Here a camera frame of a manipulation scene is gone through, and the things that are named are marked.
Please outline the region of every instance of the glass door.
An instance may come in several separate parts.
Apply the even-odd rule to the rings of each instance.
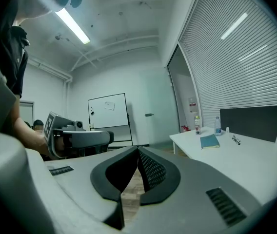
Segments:
[[[150,147],[172,150],[169,136],[179,133],[177,105],[167,68],[153,68],[140,75],[146,99],[145,118]]]

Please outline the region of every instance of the paper on whiteboard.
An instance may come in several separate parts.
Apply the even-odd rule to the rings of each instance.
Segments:
[[[114,110],[115,104],[113,102],[105,102],[105,109]]]

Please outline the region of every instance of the wooden floor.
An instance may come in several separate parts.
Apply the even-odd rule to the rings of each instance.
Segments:
[[[173,150],[164,150],[164,152],[172,153]],[[179,156],[187,157],[183,151],[178,152]],[[128,186],[125,188],[121,194],[124,224],[129,224],[133,219],[135,219],[135,214],[139,209],[139,197],[145,193],[143,180],[137,169],[129,182]]]

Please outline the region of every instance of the door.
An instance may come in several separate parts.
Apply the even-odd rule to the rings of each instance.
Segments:
[[[20,101],[20,117],[33,126],[33,102]]]
[[[140,75],[146,98],[145,118],[150,147],[172,150],[169,136],[179,133],[177,105],[167,68],[154,68]]]

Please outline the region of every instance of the plastic bottle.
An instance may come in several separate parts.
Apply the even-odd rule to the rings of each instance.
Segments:
[[[199,116],[195,116],[195,131],[197,135],[201,134],[201,129],[200,129],[200,120]]]
[[[222,129],[221,129],[221,120],[217,116],[216,121],[215,121],[215,136],[220,136],[222,134]]]

